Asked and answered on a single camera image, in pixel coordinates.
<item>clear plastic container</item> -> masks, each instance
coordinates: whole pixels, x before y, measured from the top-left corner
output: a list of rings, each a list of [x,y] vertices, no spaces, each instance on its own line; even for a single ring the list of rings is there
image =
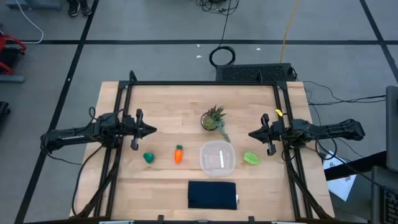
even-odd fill
[[[234,148],[226,141],[209,141],[200,149],[200,166],[210,176],[230,175],[234,171],[235,164]]]

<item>wooden table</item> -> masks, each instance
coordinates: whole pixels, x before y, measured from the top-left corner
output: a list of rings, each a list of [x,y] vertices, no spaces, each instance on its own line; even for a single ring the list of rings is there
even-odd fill
[[[104,82],[96,106],[97,114],[112,112],[117,82]],[[303,84],[288,83],[294,118],[311,121]],[[199,163],[201,146],[222,139],[217,131],[205,131],[200,116],[214,105],[223,105],[226,131],[236,153],[234,172],[223,178],[207,176]],[[140,108],[144,122],[157,132],[139,141],[139,150],[130,148],[132,136],[124,138],[112,219],[156,220],[294,220],[282,144],[275,142],[277,153],[267,156],[267,145],[250,138],[248,133],[261,127],[260,117],[269,114],[277,120],[271,86],[133,86],[129,113]],[[176,145],[184,147],[181,164],[174,162]],[[88,144],[84,160],[99,146]],[[80,178],[76,208],[82,210],[98,188],[104,158],[103,149],[89,160]],[[153,152],[155,161],[147,164],[142,155]],[[261,160],[256,166],[243,161],[245,152],[254,152]],[[308,189],[327,213],[334,216],[323,172],[315,152],[302,149],[303,167]],[[189,180],[225,180],[236,183],[239,195],[237,210],[188,209]],[[305,216],[299,189],[301,216]],[[108,193],[104,194],[106,203]],[[106,206],[101,207],[104,214]]]

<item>small succulent plant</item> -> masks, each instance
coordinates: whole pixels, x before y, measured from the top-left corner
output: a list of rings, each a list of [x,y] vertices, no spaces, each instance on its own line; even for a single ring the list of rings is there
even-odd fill
[[[224,106],[220,106],[219,108],[217,108],[217,105],[215,105],[213,108],[208,110],[207,113],[205,113],[202,117],[202,125],[208,131],[218,128],[225,141],[230,142],[228,134],[225,132],[224,128],[225,122],[223,120],[223,116],[225,116],[226,114],[223,114],[223,111]]]

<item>white paper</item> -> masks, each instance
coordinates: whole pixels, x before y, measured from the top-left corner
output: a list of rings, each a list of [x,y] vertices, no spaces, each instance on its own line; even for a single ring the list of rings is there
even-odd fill
[[[342,162],[340,162],[336,158],[332,158],[327,161],[323,161],[323,170],[341,165]],[[351,191],[351,188],[353,187],[354,180],[355,180],[356,175],[351,175],[348,177],[336,179],[336,180],[330,180],[328,181],[328,188],[329,191],[335,194],[337,197],[341,198],[344,201],[347,201],[349,192]]]

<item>orange carrot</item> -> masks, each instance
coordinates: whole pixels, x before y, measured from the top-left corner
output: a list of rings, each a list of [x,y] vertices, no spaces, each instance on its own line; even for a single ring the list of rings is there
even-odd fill
[[[182,146],[177,145],[177,148],[174,151],[174,160],[175,160],[176,164],[180,164],[180,162],[182,160],[182,155],[183,155]]]

